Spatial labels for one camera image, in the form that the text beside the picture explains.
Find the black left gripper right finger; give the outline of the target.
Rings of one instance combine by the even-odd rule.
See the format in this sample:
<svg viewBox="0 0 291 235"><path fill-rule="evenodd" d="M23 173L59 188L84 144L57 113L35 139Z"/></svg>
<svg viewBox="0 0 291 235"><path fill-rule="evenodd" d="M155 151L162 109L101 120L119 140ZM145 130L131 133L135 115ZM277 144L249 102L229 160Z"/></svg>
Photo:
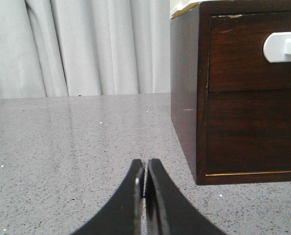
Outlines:
<svg viewBox="0 0 291 235"><path fill-rule="evenodd" d="M148 161L145 198L149 235L224 234L190 204L159 159Z"/></svg>

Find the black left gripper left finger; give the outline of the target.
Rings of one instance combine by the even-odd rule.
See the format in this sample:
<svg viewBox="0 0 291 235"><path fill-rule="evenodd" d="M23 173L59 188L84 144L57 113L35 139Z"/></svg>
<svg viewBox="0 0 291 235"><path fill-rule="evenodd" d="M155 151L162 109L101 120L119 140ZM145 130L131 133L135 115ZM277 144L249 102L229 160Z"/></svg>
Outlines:
<svg viewBox="0 0 291 235"><path fill-rule="evenodd" d="M134 159L128 173L103 208L74 235L141 234L145 164Z"/></svg>

